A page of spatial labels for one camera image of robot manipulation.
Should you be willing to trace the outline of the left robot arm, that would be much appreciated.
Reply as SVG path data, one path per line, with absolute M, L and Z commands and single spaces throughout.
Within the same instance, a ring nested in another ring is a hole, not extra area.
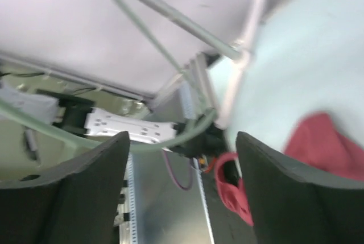
M 148 122 L 121 117 L 93 106 L 94 102 L 83 98 L 60 95 L 59 106 L 65 109 L 60 122 L 53 125 L 79 137 L 112 137 L 121 131 L 127 131 L 130 139 L 136 142 L 155 144 L 187 133 L 187 123 Z M 188 158 L 203 155 L 217 157 L 227 150 L 223 131 L 210 123 L 204 132 L 183 142 L 181 145 L 167 146 Z

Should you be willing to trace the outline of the mint green plastic hanger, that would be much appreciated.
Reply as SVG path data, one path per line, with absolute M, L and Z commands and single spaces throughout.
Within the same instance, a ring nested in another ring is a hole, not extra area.
M 113 0 L 116 5 L 122 10 L 133 24 L 138 28 L 138 30 L 150 41 L 152 45 L 164 56 L 164 58 L 182 75 L 183 79 L 189 83 L 191 87 L 195 89 L 197 94 L 200 96 L 200 105 L 206 106 L 206 97 L 202 95 L 202 92 L 197 88 L 196 84 L 188 76 L 188 74 L 182 70 L 182 68 L 177 64 L 173 56 L 164 48 L 164 46 L 157 40 L 157 38 L 152 34 L 152 32 L 147 28 L 145 23 L 131 10 L 131 8 L 124 2 L 124 0 Z M 36 131 L 39 131 L 49 137 L 53 137 L 57 140 L 64 142 L 67 146 L 70 146 L 71 151 L 75 151 L 80 147 L 85 148 L 95 148 L 100 143 L 95 140 L 90 140 L 86 138 L 78 137 L 74 134 L 68 133 L 64 130 L 58 129 L 54 126 L 45 124 L 37 119 L 31 117 L 30 115 L 22 112 L 20 109 L 13 107 L 4 100 L 1 100 L 1 112 L 4 113 L 5 117 L 11 120 L 30 127 Z M 196 139 L 200 134 L 202 134 L 216 118 L 217 111 L 215 109 L 206 109 L 204 116 L 198 121 L 198 124 L 194 125 L 192 122 L 188 123 L 185 127 L 184 132 L 177 135 L 175 138 L 165 140 L 163 142 L 152 142 L 150 146 L 136 145 L 131 147 L 131 151 L 135 153 L 145 153 L 152 152 L 154 150 L 162 148 L 174 148 L 180 145 L 186 145 Z

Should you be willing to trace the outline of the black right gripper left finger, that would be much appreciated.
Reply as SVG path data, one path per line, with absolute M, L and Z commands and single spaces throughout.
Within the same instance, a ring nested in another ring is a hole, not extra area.
M 110 243 L 129 157 L 123 131 L 21 180 L 1 182 L 1 243 Z

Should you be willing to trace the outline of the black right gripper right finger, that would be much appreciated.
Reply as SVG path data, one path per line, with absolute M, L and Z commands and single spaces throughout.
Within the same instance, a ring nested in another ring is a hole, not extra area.
M 324 172 L 239 132 L 258 243 L 363 243 L 363 182 Z

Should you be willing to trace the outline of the red tank top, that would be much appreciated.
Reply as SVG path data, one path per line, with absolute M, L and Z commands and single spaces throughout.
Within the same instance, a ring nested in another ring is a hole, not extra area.
M 283 154 L 325 172 L 363 181 L 363 148 L 339 133 L 327 113 L 301 120 Z

